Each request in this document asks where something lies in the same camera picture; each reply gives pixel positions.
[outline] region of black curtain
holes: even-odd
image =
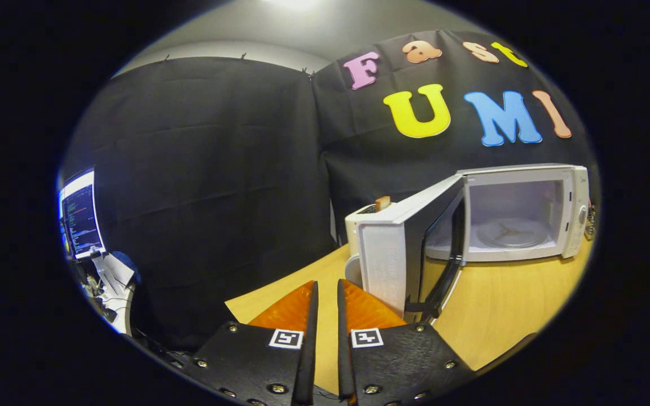
[[[108,251],[142,275],[133,321],[197,349],[233,319],[224,301],[333,249],[309,77],[224,58],[114,77],[82,116],[62,168],[95,165]]]
[[[412,41],[427,41],[442,55],[421,63],[407,60],[402,51]],[[498,63],[485,62],[471,54],[464,42],[478,43],[497,56]],[[491,46],[498,42],[526,61],[524,68],[511,62]],[[369,52],[379,54],[376,82],[353,90],[353,78],[343,65]],[[412,93],[413,113],[419,121],[430,121],[434,113],[418,88],[437,83],[448,106],[451,123],[436,136],[411,138],[394,124],[383,99],[395,92]],[[591,199],[600,200],[596,157],[588,133],[567,97],[518,50],[489,34],[444,30],[406,34],[371,48],[344,56],[317,72],[313,88],[320,123],[319,142],[330,174],[330,190],[338,235],[343,242],[345,216],[376,198],[390,195],[403,200],[430,187],[460,169],[500,165],[558,164],[588,167]],[[570,138],[555,135],[554,124],[534,90],[548,93],[570,128]],[[483,127],[474,106],[464,100],[469,92],[484,92],[503,107],[503,93],[523,95],[526,110],[542,141],[526,144],[506,139],[503,145],[486,147]]]

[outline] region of white microwave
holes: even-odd
[[[432,321],[465,262],[572,257],[587,215],[585,167],[459,170],[381,211],[348,215],[346,279],[406,321]]]

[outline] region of letter m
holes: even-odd
[[[481,142],[486,147],[503,145],[505,142],[495,126],[500,128],[510,142],[516,141],[517,131],[518,139],[522,142],[541,142],[543,139],[526,110],[521,93],[504,92],[503,108],[483,92],[467,93],[463,98],[471,103],[478,113],[485,132]]]

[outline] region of pink letter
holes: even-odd
[[[364,54],[343,64],[343,67],[348,68],[350,75],[353,76],[353,90],[358,90],[363,86],[375,82],[375,78],[368,76],[368,72],[377,72],[377,65],[371,59],[377,59],[379,57],[375,52],[368,52],[368,54]]]

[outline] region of desk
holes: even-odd
[[[568,299],[585,270],[591,242],[575,257],[518,262],[470,262],[462,268],[443,314],[433,327],[473,370],[484,367],[527,334],[538,332]],[[318,281],[315,385],[338,393],[337,281],[345,277],[348,245],[263,288],[225,302],[241,323],[282,296]]]

